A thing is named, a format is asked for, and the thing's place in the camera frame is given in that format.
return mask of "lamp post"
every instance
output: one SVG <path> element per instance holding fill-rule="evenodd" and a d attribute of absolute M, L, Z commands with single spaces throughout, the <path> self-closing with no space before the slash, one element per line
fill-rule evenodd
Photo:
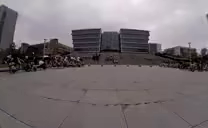
<path fill-rule="evenodd" d="M 189 44 L 189 60 L 191 64 L 191 42 L 189 42 L 188 44 Z"/>
<path fill-rule="evenodd" d="M 46 41 L 47 41 L 47 39 L 44 39 L 44 44 L 43 44 L 43 57 L 45 56 Z"/>

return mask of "tree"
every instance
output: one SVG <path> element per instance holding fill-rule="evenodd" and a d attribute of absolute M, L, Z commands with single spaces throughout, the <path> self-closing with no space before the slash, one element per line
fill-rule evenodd
<path fill-rule="evenodd" d="M 200 51 L 200 54 L 201 54 L 202 57 L 208 55 L 208 49 L 207 48 L 202 48 L 201 51 Z"/>

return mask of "street light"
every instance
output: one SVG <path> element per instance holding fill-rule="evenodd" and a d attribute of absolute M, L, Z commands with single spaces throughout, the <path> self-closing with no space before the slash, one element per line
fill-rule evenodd
<path fill-rule="evenodd" d="M 47 39 L 44 39 L 44 44 L 43 44 L 43 57 L 45 56 L 46 41 L 47 41 Z"/>
<path fill-rule="evenodd" d="M 189 44 L 189 59 L 190 59 L 190 64 L 191 64 L 191 42 Z"/>

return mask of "sky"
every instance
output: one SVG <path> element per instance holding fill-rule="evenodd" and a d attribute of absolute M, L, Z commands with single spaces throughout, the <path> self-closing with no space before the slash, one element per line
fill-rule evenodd
<path fill-rule="evenodd" d="M 150 41 L 208 48 L 208 0 L 0 0 L 19 14 L 15 42 L 58 38 L 72 46 L 71 30 L 102 28 L 150 31 Z"/>

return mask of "gray pavement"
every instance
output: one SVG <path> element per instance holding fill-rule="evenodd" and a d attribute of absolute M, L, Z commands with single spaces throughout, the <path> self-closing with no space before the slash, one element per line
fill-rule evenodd
<path fill-rule="evenodd" d="M 208 72 L 91 66 L 1 75 L 2 128 L 208 128 Z"/>

